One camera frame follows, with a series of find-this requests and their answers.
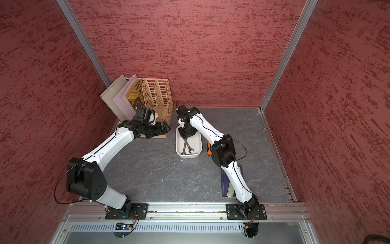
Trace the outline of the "orange handled adjustable wrench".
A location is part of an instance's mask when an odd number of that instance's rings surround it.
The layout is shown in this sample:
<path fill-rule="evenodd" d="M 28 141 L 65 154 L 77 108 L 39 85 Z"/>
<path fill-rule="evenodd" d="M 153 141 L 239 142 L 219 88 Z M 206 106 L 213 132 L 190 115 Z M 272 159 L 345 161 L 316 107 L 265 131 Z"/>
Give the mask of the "orange handled adjustable wrench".
<path fill-rule="evenodd" d="M 211 143 L 207 141 L 207 155 L 209 158 L 212 157 Z"/>

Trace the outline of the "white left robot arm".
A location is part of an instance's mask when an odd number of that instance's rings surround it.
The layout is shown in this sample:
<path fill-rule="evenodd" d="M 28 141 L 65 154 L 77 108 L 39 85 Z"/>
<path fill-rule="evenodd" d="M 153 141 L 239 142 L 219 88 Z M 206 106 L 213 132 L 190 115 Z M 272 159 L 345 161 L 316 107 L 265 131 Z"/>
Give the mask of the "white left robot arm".
<path fill-rule="evenodd" d="M 141 124 L 124 121 L 102 144 L 82 158 L 72 158 L 66 173 L 67 191 L 103 204 L 119 218 L 133 214 L 131 198 L 108 186 L 103 174 L 106 166 L 126 145 L 142 135 L 146 139 L 167 134 L 171 128 L 166 122 Z"/>

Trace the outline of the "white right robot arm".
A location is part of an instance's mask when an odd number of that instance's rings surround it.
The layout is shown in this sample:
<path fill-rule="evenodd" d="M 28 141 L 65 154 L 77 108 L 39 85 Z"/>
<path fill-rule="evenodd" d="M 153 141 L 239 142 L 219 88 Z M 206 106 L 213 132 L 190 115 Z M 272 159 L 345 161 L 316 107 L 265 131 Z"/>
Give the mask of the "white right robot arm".
<path fill-rule="evenodd" d="M 178 129 L 180 136 L 188 139 L 200 132 L 207 139 L 211 145 L 211 159 L 225 172 L 235 190 L 240 215 L 246 219 L 252 218 L 259 208 L 259 200 L 249 189 L 238 168 L 234 139 L 230 134 L 215 129 L 195 107 L 181 105 L 176 113 L 181 125 Z"/>

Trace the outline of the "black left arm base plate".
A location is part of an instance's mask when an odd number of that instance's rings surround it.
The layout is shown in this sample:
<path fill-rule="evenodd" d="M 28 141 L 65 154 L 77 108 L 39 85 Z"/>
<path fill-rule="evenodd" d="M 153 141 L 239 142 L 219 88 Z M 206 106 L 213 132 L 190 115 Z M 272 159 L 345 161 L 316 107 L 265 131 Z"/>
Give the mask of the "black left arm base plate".
<path fill-rule="evenodd" d="M 128 203 L 121 209 L 113 207 L 106 208 L 106 220 L 145 220 L 149 204 L 147 203 Z"/>

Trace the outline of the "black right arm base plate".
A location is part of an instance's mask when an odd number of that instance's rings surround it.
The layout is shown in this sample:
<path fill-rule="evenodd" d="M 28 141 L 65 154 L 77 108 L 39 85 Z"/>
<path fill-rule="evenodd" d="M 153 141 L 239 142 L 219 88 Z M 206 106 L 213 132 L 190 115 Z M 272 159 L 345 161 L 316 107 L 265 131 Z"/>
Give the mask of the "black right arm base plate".
<path fill-rule="evenodd" d="M 267 213 L 265 206 L 259 204 L 255 208 L 245 210 L 243 206 L 239 204 L 229 203 L 225 205 L 226 216 L 228 220 L 267 220 Z"/>

